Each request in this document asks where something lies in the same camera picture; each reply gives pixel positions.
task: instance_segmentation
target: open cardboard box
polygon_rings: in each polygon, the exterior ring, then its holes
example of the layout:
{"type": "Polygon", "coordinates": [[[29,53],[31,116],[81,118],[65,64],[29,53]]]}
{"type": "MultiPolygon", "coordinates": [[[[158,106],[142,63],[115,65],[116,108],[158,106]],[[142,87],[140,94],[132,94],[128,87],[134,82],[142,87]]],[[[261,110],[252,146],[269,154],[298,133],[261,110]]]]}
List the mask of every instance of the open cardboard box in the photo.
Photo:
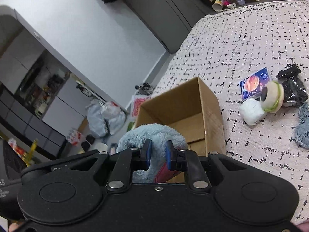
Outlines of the open cardboard box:
{"type": "MultiPolygon", "coordinates": [[[[144,102],[135,127],[153,123],[176,129],[200,156],[226,153],[218,99],[199,77],[144,102]]],[[[181,173],[169,182],[183,181],[181,173]]]]}

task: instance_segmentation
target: bed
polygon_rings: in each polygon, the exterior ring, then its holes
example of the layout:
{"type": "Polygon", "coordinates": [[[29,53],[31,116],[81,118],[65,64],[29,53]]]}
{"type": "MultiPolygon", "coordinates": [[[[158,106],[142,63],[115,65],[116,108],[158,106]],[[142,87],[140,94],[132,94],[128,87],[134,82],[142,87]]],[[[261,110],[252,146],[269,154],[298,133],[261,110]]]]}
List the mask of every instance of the bed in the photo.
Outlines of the bed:
{"type": "Polygon", "coordinates": [[[239,81],[296,63],[309,88],[309,1],[260,3],[208,15],[191,30],[154,96],[199,76],[218,97],[229,157],[290,181],[299,192],[292,222],[309,218],[309,151],[298,147],[298,109],[281,108],[250,127],[239,115],[239,81]]]}

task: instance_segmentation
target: gray fabric item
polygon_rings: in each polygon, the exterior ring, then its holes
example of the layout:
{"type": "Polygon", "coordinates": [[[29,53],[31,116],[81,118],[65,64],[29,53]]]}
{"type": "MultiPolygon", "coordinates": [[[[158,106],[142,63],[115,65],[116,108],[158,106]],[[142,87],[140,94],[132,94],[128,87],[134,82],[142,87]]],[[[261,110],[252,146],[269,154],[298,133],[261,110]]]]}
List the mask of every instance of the gray fabric item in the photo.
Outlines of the gray fabric item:
{"type": "Polygon", "coordinates": [[[303,148],[309,149],[309,111],[308,103],[298,110],[299,125],[295,128],[295,141],[303,148]]]}
{"type": "Polygon", "coordinates": [[[139,170],[133,173],[133,182],[135,183],[153,183],[156,175],[166,162],[165,143],[171,140],[175,148],[188,148],[185,138],[175,129],[160,125],[148,124],[141,125],[127,132],[119,140],[116,152],[132,147],[142,148],[145,140],[152,140],[152,154],[149,170],[139,170]]]}

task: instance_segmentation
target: red fabric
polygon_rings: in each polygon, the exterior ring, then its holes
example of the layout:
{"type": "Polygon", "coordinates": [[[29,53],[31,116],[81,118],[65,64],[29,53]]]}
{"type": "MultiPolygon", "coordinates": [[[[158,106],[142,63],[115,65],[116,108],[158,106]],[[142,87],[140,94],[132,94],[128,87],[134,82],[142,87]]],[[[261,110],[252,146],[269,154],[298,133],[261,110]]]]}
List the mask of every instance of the red fabric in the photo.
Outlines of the red fabric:
{"type": "Polygon", "coordinates": [[[134,100],[133,110],[132,110],[132,116],[133,117],[136,117],[138,115],[138,110],[141,107],[141,104],[144,103],[144,101],[146,101],[146,98],[135,99],[134,100]]]}
{"type": "Polygon", "coordinates": [[[165,162],[164,165],[161,167],[160,171],[158,172],[158,174],[156,175],[154,181],[155,183],[165,183],[168,180],[174,178],[179,173],[180,171],[170,171],[167,168],[167,164],[165,162]]]}

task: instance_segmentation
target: floor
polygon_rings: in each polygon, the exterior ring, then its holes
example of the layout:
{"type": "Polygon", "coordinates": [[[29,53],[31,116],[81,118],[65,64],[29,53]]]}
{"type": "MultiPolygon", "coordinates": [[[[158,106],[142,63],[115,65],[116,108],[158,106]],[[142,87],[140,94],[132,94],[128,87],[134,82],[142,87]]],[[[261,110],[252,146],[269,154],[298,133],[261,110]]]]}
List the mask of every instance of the floor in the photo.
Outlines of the floor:
{"type": "MultiPolygon", "coordinates": [[[[172,60],[172,58],[174,57],[174,54],[171,54],[168,59],[166,60],[166,62],[162,65],[161,69],[159,70],[158,74],[156,75],[156,77],[153,79],[153,81],[148,81],[152,86],[156,87],[157,84],[159,83],[160,79],[162,78],[162,76],[164,75],[164,73],[166,72],[169,62],[172,60]]],[[[127,128],[129,123],[132,121],[132,119],[130,118],[130,116],[127,117],[126,122],[124,123],[123,127],[114,135],[108,137],[107,139],[104,139],[104,143],[107,144],[108,149],[106,151],[109,150],[110,146],[112,143],[118,143],[118,141],[120,140],[120,138],[127,132],[127,128]]],[[[89,125],[87,125],[84,129],[84,131],[82,132],[84,138],[88,135],[91,134],[91,131],[89,129],[89,125]]],[[[97,139],[95,141],[95,143],[90,147],[90,150],[94,150],[96,149],[96,145],[101,143],[102,140],[101,139],[97,139]]],[[[81,147],[81,145],[77,145],[77,146],[67,146],[61,157],[67,157],[67,156],[72,156],[74,154],[78,154],[80,152],[83,152],[83,149],[81,147]]]]}

